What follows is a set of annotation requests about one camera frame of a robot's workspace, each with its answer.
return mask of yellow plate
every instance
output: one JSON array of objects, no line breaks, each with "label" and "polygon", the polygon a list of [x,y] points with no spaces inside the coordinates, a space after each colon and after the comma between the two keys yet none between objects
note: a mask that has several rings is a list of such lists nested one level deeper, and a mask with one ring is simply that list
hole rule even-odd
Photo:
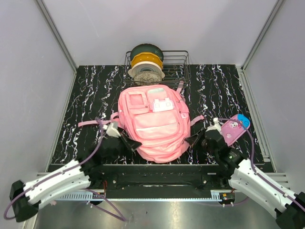
[{"label": "yellow plate", "polygon": [[152,52],[142,52],[142,53],[139,53],[138,55],[135,55],[132,60],[132,67],[142,61],[153,62],[153,63],[156,63],[157,65],[159,65],[159,67],[161,69],[163,68],[163,63],[160,60],[160,58]]}]

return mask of dish rack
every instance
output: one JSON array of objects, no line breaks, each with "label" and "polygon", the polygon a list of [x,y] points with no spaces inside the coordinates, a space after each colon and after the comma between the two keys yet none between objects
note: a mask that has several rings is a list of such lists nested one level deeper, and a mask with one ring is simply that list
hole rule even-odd
[{"label": "dish rack", "polygon": [[128,70],[131,68],[131,51],[128,51],[125,56],[124,64],[124,83],[126,84],[126,87],[164,84],[172,89],[176,89],[180,82],[183,82],[183,87],[185,87],[189,83],[191,78],[188,51],[177,50],[162,52],[164,54],[162,71],[165,74],[163,80],[157,82],[140,82],[133,80],[133,78],[128,74]]}]

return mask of white wall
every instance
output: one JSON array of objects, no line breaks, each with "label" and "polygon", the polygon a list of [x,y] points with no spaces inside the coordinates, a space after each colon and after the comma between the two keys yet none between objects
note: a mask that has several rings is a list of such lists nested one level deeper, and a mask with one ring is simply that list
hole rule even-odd
[{"label": "white wall", "polygon": [[0,228],[16,229],[10,186],[44,171],[73,71],[34,1],[1,0],[0,31]]},{"label": "white wall", "polygon": [[276,0],[44,0],[75,62],[123,64],[151,42],[192,63],[241,65]]},{"label": "white wall", "polygon": [[286,1],[246,69],[275,163],[305,191],[305,1]]}]

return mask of backpack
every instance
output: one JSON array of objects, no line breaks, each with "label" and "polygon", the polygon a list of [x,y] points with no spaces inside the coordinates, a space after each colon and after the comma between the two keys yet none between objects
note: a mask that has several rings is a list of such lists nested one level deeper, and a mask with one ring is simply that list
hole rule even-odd
[{"label": "backpack", "polygon": [[162,84],[127,88],[120,94],[118,112],[103,124],[117,121],[132,140],[142,143],[137,148],[142,158],[156,163],[173,161],[189,147],[184,139],[190,137],[191,126],[203,119],[201,115],[190,121],[181,89],[181,85],[175,91]]}]

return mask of black marble tabletop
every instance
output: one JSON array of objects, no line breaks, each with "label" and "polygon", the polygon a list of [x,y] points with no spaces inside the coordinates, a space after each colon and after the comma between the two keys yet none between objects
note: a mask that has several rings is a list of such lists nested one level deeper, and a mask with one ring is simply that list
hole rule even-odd
[{"label": "black marble tabletop", "polygon": [[[229,118],[243,114],[251,121],[243,89],[234,65],[190,65],[191,80],[184,89],[191,119],[203,115],[205,120],[196,124],[195,133],[202,126],[208,127],[214,117]],[[117,111],[120,92],[126,88],[124,66],[95,65],[80,66],[69,100],[67,112],[61,127],[51,164],[66,164],[80,151],[88,150],[97,144],[98,126],[78,128],[81,121],[96,117],[109,119]],[[256,164],[263,164],[263,156],[253,125],[249,128],[255,139]],[[249,154],[250,137],[244,134],[233,147]],[[137,153],[109,158],[106,164],[151,164]],[[214,164],[213,157],[203,152],[188,149],[180,158],[169,164]]]}]

